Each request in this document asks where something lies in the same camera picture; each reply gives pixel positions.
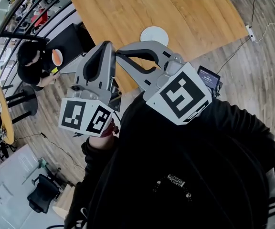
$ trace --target stool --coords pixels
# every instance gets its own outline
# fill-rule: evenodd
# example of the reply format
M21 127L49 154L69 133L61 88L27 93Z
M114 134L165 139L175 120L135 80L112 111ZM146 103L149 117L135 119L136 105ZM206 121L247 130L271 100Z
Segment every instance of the stool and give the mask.
M30 86L25 86L20 93L6 97L8 102L8 108L14 107L18 104L23 104L26 112L12 120L12 123L17 123L18 121L32 115L34 116L38 111L38 100L35 91Z

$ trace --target small screen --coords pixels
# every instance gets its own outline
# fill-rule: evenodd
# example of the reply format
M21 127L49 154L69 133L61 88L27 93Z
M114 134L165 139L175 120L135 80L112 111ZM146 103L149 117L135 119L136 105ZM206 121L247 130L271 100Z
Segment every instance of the small screen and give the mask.
M219 79L203 70L200 69L199 74L200 78L202 79L203 83L212 88L215 89L219 83Z

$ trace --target person with black hair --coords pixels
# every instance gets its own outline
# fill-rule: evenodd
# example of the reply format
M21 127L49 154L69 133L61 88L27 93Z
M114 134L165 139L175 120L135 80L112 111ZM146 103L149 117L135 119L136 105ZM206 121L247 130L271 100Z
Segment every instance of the person with black hair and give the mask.
M213 99L177 126L141 94L113 130L82 144L65 229L266 228L275 141L255 115Z
M60 76L60 73L52 74L45 64L46 42L23 42L18 50L18 75L22 81L32 85L39 91L43 87L52 84Z

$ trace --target robotic arm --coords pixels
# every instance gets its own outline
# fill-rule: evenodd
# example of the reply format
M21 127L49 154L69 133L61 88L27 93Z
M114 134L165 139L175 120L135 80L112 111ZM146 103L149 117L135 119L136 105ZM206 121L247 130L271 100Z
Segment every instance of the robotic arm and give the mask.
M145 70L130 57L154 61ZM75 83L62 99L59 127L100 136L112 119L109 104L119 96L116 62L145 91L150 107L177 125L185 125L212 102L212 96L189 62L159 42L134 42L117 52L103 42L81 60Z

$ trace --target table leg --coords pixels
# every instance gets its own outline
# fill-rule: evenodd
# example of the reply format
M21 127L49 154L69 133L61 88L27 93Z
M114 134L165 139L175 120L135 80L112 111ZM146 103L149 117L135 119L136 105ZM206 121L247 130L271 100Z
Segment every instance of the table leg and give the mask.
M18 99L18 100L15 100L15 101L9 103L9 104L8 104L8 107L9 107L9 108L14 107L15 105L24 103L24 102L26 102L26 101L28 101L28 100L33 99L33 98L36 98L36 94L32 94L32 95L29 95L29 96L20 98L20 99Z
M20 121L20 120L22 120L22 119L24 119L24 118L30 116L31 114L32 114L31 111L28 111L28 112L26 112L26 113L24 113L24 114L22 114L22 115L20 115L20 116L18 116L18 117L16 117L16 118L14 118L14 119L12 120L12 123L13 123L13 124L14 124L14 123L17 123L18 121Z
M13 100L13 99L16 99L16 98L19 98L19 97L24 97L24 96L25 96L25 92L21 92L21 93L6 97L6 101L8 102L10 100Z

